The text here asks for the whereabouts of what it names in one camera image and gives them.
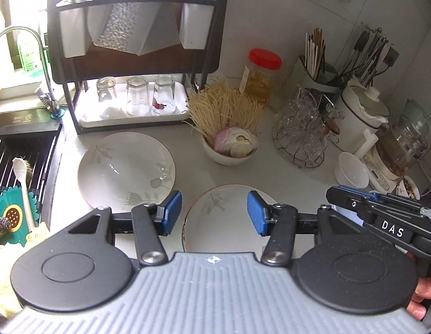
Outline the person's right hand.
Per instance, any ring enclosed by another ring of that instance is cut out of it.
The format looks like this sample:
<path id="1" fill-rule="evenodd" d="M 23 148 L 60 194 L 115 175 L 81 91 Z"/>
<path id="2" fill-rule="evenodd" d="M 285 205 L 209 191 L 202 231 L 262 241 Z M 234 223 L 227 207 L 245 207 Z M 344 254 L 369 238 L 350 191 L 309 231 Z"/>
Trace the person's right hand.
<path id="1" fill-rule="evenodd" d="M 422 320 L 426 315 L 426 307 L 422 304 L 424 299 L 431 299 L 431 277 L 418 279 L 415 292 L 406 309 L 417 320 Z"/>

